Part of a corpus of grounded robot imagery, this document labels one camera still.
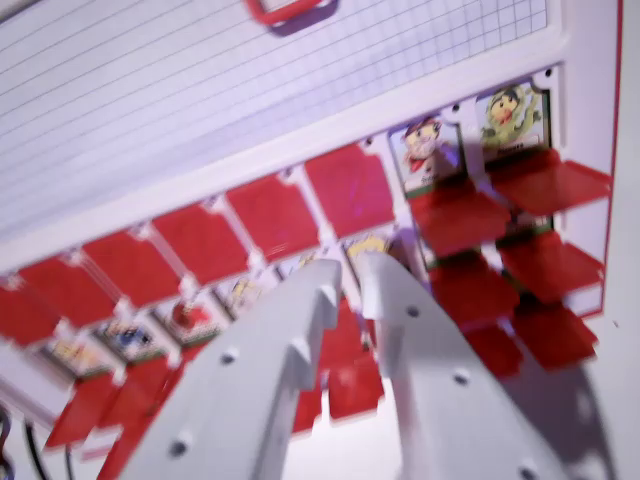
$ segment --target cartoon character card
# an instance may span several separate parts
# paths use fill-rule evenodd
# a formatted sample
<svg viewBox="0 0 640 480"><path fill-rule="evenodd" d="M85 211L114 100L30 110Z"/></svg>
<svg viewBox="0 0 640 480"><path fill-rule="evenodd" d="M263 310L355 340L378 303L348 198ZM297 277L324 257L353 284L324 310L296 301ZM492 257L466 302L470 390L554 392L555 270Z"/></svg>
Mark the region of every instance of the cartoon character card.
<svg viewBox="0 0 640 480"><path fill-rule="evenodd" d="M247 313L260 296L278 284L273 267L263 271L243 273L215 286L215 293L229 313L238 319Z"/></svg>
<svg viewBox="0 0 640 480"><path fill-rule="evenodd" d="M438 116L418 118L390 135L391 148L405 192L415 196L438 181L464 173L464 154L457 125Z"/></svg>
<svg viewBox="0 0 640 480"><path fill-rule="evenodd" d="M283 279L286 279L293 272L300 270L305 265L321 258L328 258L341 262L341 253L339 247L322 247L299 253L289 257L278 264L278 273Z"/></svg>
<svg viewBox="0 0 640 480"><path fill-rule="evenodd" d="M485 161L549 146L548 94L531 82L509 85L476 103Z"/></svg>
<svg viewBox="0 0 640 480"><path fill-rule="evenodd" d="M133 320L115 319L95 332L96 336L127 361L135 362L159 355L162 349L151 332Z"/></svg>
<svg viewBox="0 0 640 480"><path fill-rule="evenodd" d="M229 325L227 318L212 308L213 302L217 302L213 292L203 289L191 301L174 298L162 302L151 315L183 346L199 343L219 335Z"/></svg>
<svg viewBox="0 0 640 480"><path fill-rule="evenodd" d="M343 241L344 249L352 264L363 252L387 252L395 239L398 227L394 223L367 230Z"/></svg>
<svg viewBox="0 0 640 480"><path fill-rule="evenodd" d="M76 378L87 378L109 370L100 353L86 338L51 340L42 348L42 353Z"/></svg>
<svg viewBox="0 0 640 480"><path fill-rule="evenodd" d="M507 223L507 231L503 239L525 232L542 233L553 229L552 217L534 217L523 211L511 212L511 219Z"/></svg>

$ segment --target character illustration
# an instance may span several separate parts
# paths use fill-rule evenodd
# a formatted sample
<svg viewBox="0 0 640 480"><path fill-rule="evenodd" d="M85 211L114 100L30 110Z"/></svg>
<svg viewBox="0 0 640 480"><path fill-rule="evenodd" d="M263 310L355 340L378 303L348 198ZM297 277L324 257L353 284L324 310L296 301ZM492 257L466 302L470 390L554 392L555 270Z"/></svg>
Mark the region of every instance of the character illustration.
<svg viewBox="0 0 640 480"><path fill-rule="evenodd" d="M362 252L386 252L387 241L375 235L367 235L366 238L354 242L347 249L347 254L351 258L356 258Z"/></svg>
<svg viewBox="0 0 640 480"><path fill-rule="evenodd" d="M496 92L487 105L488 128L482 129L485 148L498 148L516 141L525 135L535 122L542 120L536 106L539 95L528 88L526 91L519 85L512 85ZM531 95L529 105L525 109L525 96ZM522 111L524 116L519 121Z"/></svg>
<svg viewBox="0 0 640 480"><path fill-rule="evenodd" d="M185 330L192 330L211 321L209 313L199 305L178 302L171 311L171 322Z"/></svg>
<svg viewBox="0 0 640 480"><path fill-rule="evenodd" d="M262 289L248 278L238 280L231 290L231 310L239 313L250 308L261 293Z"/></svg>
<svg viewBox="0 0 640 480"><path fill-rule="evenodd" d="M149 347L153 341L143 328L117 321L111 322L104 334L121 350Z"/></svg>
<svg viewBox="0 0 640 480"><path fill-rule="evenodd" d="M441 128L442 123L432 117L409 125L404 134L407 147L404 160L409 165L411 173L417 172L423 166L427 173L431 172L436 161L436 152L440 147L438 137Z"/></svg>
<svg viewBox="0 0 640 480"><path fill-rule="evenodd" d="M66 340L57 341L51 353L63 362L75 365L79 370L88 370L100 365L98 357L86 346Z"/></svg>
<svg viewBox="0 0 640 480"><path fill-rule="evenodd" d="M303 255L302 257L300 257L300 261L298 262L298 268L302 268L305 265L313 262L316 259L316 253L310 253L308 255Z"/></svg>

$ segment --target white panel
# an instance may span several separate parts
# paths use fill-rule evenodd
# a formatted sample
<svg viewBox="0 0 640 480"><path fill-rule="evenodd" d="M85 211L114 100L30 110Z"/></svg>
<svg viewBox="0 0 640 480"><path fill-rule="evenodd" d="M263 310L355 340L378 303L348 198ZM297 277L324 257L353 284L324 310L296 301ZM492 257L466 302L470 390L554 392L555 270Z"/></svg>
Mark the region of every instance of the white panel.
<svg viewBox="0 0 640 480"><path fill-rule="evenodd" d="M328 2L320 9L335 12L290 35L259 25L240 0L93 1L65 15L53 1L0 25L5 238L532 31L516 29L512 5L460 0ZM544 1L539 13L546 25ZM13 25L32 14L38 27L16 38ZM533 22L532 11L518 15Z"/></svg>
<svg viewBox="0 0 640 480"><path fill-rule="evenodd" d="M562 223L562 233L569 242L604 263L609 223L608 198L568 210Z"/></svg>

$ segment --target grid paper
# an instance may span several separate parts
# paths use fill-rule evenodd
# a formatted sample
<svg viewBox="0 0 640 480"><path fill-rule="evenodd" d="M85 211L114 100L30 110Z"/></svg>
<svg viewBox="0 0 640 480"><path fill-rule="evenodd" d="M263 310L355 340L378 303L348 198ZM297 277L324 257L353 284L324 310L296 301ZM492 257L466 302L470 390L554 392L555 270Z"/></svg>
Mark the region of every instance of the grid paper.
<svg viewBox="0 0 640 480"><path fill-rule="evenodd" d="M0 25L0 238L544 27L545 0L342 0L287 36L239 0L41 0Z"/></svg>

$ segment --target black cable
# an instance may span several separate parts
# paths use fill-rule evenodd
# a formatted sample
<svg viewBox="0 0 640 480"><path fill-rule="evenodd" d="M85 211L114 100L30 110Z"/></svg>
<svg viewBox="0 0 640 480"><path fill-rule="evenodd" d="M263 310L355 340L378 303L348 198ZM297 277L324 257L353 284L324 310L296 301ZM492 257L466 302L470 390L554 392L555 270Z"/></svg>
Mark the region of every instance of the black cable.
<svg viewBox="0 0 640 480"><path fill-rule="evenodd" d="M0 405L0 473L2 480L14 480L13 465L7 457L4 456L4 443L9 437L11 430L11 418L2 405Z"/></svg>
<svg viewBox="0 0 640 480"><path fill-rule="evenodd" d="M64 449L64 463L67 467L67 478L69 480L75 480L76 476L73 474L73 467L71 466L71 450L69 447Z"/></svg>
<svg viewBox="0 0 640 480"><path fill-rule="evenodd" d="M25 420L24 421L24 436L27 439L27 445L29 446L29 453L31 453L31 460L33 461L33 466L38 471L38 475L40 476L40 480L51 480L49 475L47 475L42 462L40 461L40 453L38 453L38 448L36 447L36 441L33 436L33 423Z"/></svg>

